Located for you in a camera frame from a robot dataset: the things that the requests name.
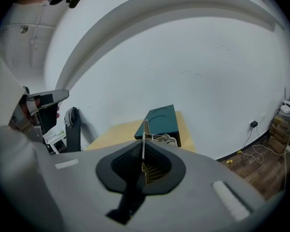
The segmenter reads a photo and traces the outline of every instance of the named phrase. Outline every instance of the curved white ceiling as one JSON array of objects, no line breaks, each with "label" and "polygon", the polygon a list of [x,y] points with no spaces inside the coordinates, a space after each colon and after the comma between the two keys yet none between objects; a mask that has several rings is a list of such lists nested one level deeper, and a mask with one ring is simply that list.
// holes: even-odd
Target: curved white ceiling
[{"label": "curved white ceiling", "polygon": [[[95,53],[125,29],[146,18],[186,8],[197,8],[194,13],[191,13],[191,17],[234,18],[256,24],[271,31],[274,30],[275,24],[283,27],[282,23],[271,13],[251,0],[129,0],[103,16],[82,37],[63,66],[56,89],[71,89],[99,58],[107,54],[107,51],[103,50],[102,53]],[[167,20],[167,18],[159,20],[156,25],[165,23]],[[155,25],[140,28],[132,35],[153,26]],[[123,40],[125,38],[115,40],[111,47],[108,46],[108,51]]]}]

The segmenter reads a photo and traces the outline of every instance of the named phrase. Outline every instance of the baseboard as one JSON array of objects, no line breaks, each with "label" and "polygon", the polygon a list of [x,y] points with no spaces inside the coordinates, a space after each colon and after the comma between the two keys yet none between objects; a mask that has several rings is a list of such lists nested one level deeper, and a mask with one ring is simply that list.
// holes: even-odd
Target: baseboard
[{"label": "baseboard", "polygon": [[[246,145],[246,146],[244,147],[243,151],[246,150],[246,149],[248,149],[248,148],[250,148],[250,147],[251,147],[252,145],[254,145],[256,142],[258,142],[258,141],[260,141],[260,140],[263,140],[265,137],[269,136],[269,132],[270,132],[270,130],[267,130],[265,133],[263,133],[263,134],[262,134],[259,138],[257,138],[255,141],[253,141],[253,142],[251,142],[250,144]],[[227,159],[229,159],[229,158],[235,156],[235,155],[237,154],[237,152],[238,152],[238,150],[236,150],[234,153],[231,153],[231,154],[229,154],[229,155],[227,155],[227,156],[225,156],[225,157],[219,158],[219,159],[217,159],[216,161],[224,161],[224,160],[227,160]]]}]

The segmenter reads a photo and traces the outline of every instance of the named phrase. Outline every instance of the ceiling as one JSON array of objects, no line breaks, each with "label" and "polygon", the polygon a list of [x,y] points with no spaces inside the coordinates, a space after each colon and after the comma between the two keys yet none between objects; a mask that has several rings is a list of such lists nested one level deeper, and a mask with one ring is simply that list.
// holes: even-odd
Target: ceiling
[{"label": "ceiling", "polygon": [[[19,72],[42,73],[52,33],[67,8],[65,1],[45,7],[12,5],[0,24],[0,54],[15,76]],[[24,25],[28,31],[21,33]]]}]

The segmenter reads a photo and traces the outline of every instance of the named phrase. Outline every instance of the power adapter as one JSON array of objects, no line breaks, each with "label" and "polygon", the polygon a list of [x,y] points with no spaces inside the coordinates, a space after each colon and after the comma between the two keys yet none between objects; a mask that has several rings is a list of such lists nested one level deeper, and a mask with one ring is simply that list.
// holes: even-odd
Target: power adapter
[{"label": "power adapter", "polygon": [[252,128],[257,127],[257,125],[258,125],[258,123],[255,120],[250,123],[250,127],[252,127]]}]

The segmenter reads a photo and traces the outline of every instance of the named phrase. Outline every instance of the dark green box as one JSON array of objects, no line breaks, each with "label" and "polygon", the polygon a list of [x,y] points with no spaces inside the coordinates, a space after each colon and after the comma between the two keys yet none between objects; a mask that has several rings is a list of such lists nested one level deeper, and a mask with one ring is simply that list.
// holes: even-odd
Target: dark green box
[{"label": "dark green box", "polygon": [[[164,106],[150,110],[145,119],[148,119],[151,134],[169,134],[177,140],[178,147],[181,147],[178,125],[174,105]],[[144,122],[134,135],[135,139],[142,139],[144,132]]]}]

